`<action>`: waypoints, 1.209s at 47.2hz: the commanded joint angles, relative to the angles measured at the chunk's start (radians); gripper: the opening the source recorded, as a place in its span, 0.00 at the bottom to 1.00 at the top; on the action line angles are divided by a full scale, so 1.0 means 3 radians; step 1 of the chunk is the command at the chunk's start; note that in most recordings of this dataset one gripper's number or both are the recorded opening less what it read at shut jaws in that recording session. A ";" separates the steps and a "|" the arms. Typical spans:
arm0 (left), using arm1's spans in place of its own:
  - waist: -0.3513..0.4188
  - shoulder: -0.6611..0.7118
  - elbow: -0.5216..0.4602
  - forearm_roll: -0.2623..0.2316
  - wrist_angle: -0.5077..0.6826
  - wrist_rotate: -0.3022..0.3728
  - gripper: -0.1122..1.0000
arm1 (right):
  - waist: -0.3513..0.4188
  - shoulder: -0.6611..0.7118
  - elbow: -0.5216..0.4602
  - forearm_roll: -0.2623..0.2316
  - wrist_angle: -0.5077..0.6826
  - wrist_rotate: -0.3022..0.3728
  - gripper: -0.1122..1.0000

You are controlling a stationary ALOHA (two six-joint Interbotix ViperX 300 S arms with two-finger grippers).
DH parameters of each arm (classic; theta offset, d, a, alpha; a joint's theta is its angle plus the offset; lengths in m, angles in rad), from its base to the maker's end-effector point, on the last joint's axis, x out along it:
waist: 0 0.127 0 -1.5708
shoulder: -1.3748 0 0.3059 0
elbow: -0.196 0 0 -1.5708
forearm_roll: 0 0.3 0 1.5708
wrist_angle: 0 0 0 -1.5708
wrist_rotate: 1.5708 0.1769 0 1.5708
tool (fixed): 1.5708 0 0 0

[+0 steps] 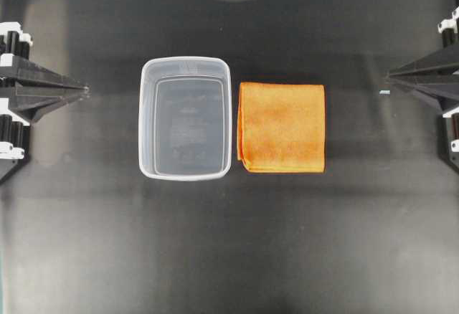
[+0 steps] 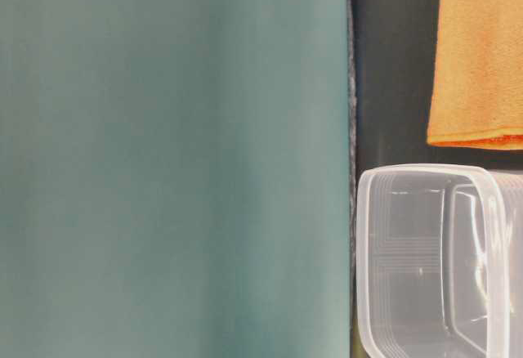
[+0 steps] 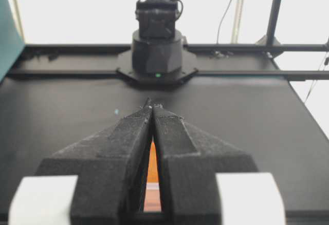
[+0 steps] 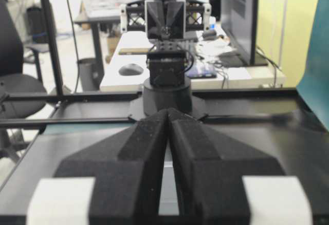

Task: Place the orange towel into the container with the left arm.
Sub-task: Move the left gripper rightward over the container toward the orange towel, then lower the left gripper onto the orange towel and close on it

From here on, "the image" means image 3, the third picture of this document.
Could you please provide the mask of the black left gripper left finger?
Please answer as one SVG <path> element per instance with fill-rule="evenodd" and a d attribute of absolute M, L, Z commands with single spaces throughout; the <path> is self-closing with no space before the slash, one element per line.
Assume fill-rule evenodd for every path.
<path fill-rule="evenodd" d="M 9 224 L 118 224 L 143 207 L 151 100 L 114 125 L 44 158 L 13 196 Z"/>

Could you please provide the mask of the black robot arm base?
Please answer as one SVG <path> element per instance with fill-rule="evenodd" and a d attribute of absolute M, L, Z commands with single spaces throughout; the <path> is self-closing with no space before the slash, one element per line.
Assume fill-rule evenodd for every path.
<path fill-rule="evenodd" d="M 195 75 L 196 55 L 175 28 L 182 11 L 181 0 L 138 0 L 139 28 L 131 49 L 119 54 L 117 72 L 142 84 L 176 84 Z"/>

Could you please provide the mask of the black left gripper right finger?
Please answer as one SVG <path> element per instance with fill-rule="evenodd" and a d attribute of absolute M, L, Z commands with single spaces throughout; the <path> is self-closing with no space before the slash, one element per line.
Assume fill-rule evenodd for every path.
<path fill-rule="evenodd" d="M 285 224 L 271 173 L 252 155 L 153 108 L 162 209 L 175 224 Z"/>

